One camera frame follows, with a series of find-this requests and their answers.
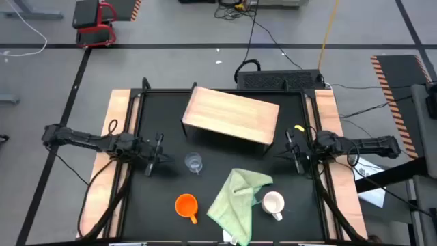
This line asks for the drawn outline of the green microfibre cloth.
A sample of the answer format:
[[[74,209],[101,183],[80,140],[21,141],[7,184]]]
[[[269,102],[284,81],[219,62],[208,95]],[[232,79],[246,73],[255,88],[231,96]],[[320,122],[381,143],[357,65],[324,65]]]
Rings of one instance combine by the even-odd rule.
[[[221,190],[207,211],[207,216],[241,246],[247,246],[252,237],[252,207],[255,195],[265,185],[271,185],[271,176],[246,169],[232,169]]]

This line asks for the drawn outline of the orange plastic mug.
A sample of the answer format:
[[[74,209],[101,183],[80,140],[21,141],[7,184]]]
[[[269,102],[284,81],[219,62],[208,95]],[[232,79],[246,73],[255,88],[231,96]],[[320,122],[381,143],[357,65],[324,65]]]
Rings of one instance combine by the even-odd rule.
[[[193,224],[197,224],[198,208],[197,199],[189,193],[181,194],[175,201],[176,213],[181,217],[189,218]]]

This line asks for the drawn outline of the clear plastic container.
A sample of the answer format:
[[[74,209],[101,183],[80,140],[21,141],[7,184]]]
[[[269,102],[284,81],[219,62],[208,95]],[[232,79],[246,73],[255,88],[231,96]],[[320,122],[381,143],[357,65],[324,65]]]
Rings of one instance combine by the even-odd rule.
[[[199,175],[200,171],[203,168],[202,157],[197,152],[188,153],[185,156],[184,163],[190,172],[197,175]]]

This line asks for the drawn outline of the white paper sheet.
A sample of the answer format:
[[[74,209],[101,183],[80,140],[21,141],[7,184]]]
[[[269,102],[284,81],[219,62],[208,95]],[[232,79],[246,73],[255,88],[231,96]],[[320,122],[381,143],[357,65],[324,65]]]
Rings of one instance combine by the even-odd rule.
[[[355,181],[363,179],[363,176],[368,177],[383,171],[381,167],[374,165],[362,157],[358,160],[358,163],[352,168],[352,170]],[[358,197],[366,202],[369,202],[370,204],[382,208],[384,206],[385,195],[386,191],[382,188],[378,188],[359,193]]]

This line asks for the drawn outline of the grey patterned ceramic mug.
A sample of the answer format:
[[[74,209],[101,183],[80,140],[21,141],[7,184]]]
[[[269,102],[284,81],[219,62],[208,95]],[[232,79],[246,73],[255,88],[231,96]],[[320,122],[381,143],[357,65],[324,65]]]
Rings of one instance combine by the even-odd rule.
[[[281,214],[285,207],[283,196],[276,191],[270,191],[262,198],[262,209],[265,213],[272,215],[277,221],[283,219]]]

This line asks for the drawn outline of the red and black cart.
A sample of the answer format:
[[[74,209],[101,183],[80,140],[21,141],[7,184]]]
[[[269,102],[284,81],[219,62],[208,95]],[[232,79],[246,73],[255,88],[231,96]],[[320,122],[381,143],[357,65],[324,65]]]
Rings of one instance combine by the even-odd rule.
[[[112,45],[117,40],[112,25],[116,20],[115,8],[106,1],[77,1],[72,20],[76,45],[82,48]]]

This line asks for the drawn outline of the grey desk foot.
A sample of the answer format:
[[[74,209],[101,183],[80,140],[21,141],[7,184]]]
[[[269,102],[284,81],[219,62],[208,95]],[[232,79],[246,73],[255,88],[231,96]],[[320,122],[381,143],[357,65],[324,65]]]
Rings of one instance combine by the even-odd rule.
[[[23,18],[30,20],[61,20],[64,15],[60,11],[42,11],[33,7],[28,0],[5,0],[12,11],[0,10],[0,14],[4,15],[6,18]]]

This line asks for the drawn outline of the black aluminium table frame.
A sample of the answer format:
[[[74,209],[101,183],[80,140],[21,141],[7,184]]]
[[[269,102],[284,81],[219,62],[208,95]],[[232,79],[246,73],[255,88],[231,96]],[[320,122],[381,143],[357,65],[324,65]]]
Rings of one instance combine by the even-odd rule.
[[[280,243],[286,241],[321,241],[327,236],[324,213],[310,174],[297,174],[291,161],[274,158],[285,150],[285,131],[299,124],[307,125],[307,107],[301,92],[241,91],[242,96],[280,106],[274,144],[264,153],[264,146],[218,133],[183,127],[182,116],[191,92],[188,89],[152,89],[142,96],[138,134],[153,141],[163,134],[163,152],[173,163],[160,163],[151,176],[143,171],[132,173],[125,205],[121,237],[126,241],[221,241],[222,228],[207,211],[234,168],[267,174],[273,183],[257,193],[279,192],[285,200],[283,219],[277,221],[260,205],[252,210],[252,239]],[[202,157],[199,175],[184,163],[188,153]],[[198,202],[197,224],[175,211],[176,199],[184,193]]]

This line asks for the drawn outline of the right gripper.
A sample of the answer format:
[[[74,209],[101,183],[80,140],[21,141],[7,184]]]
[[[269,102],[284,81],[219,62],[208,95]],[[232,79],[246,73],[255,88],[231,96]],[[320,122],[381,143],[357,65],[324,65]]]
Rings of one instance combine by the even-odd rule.
[[[298,130],[298,138],[303,139],[308,148],[307,151],[303,151],[301,150],[300,144],[296,140],[295,132],[296,130],[285,131],[287,150],[274,154],[274,158],[291,160],[296,168],[297,174],[314,174],[314,164],[311,160],[311,146],[309,143],[309,138],[306,132]]]

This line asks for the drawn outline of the black hazard-striped floor plate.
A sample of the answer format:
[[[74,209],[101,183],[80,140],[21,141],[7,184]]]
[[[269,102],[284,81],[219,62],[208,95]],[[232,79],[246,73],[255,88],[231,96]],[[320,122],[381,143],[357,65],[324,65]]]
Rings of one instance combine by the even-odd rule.
[[[400,145],[411,159],[423,156],[411,90],[413,85],[430,81],[421,60],[416,55],[373,55],[371,64],[400,135]]]
[[[135,21],[142,0],[110,0],[110,2],[117,12],[118,21]]]

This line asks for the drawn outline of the wooden shelf with black frame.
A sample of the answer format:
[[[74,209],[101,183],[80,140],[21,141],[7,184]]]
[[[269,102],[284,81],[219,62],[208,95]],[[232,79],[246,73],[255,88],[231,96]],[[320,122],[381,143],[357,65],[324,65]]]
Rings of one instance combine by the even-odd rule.
[[[182,126],[192,126],[264,145],[274,144],[279,105],[195,86]]]

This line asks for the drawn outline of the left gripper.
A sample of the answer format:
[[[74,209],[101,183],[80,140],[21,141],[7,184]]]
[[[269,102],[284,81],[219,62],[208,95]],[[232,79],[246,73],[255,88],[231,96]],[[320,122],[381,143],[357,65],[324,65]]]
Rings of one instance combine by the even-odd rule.
[[[153,169],[158,163],[173,163],[175,160],[171,155],[163,154],[163,142],[164,135],[156,134],[156,143],[152,146],[148,141],[141,141],[138,144],[138,153],[134,158],[135,167],[138,170],[142,170],[146,176],[151,176]]]

